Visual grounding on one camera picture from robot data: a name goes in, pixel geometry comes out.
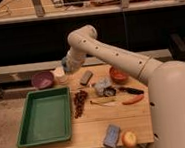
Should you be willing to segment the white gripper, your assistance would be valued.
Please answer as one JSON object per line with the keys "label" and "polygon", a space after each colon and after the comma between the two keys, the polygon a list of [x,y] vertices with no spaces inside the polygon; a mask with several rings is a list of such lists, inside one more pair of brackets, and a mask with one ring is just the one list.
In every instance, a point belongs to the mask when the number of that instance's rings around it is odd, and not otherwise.
{"label": "white gripper", "polygon": [[68,72],[74,73],[85,62],[86,53],[75,48],[70,48],[66,55],[66,69]]}

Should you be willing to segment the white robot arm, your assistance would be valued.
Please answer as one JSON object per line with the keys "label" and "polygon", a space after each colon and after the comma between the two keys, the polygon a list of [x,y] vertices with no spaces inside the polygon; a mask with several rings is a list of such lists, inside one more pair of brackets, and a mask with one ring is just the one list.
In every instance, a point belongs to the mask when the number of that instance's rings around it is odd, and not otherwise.
{"label": "white robot arm", "polygon": [[97,41],[86,25],[68,35],[66,66],[74,72],[87,55],[117,67],[148,86],[155,148],[185,148],[185,62],[157,59]]}

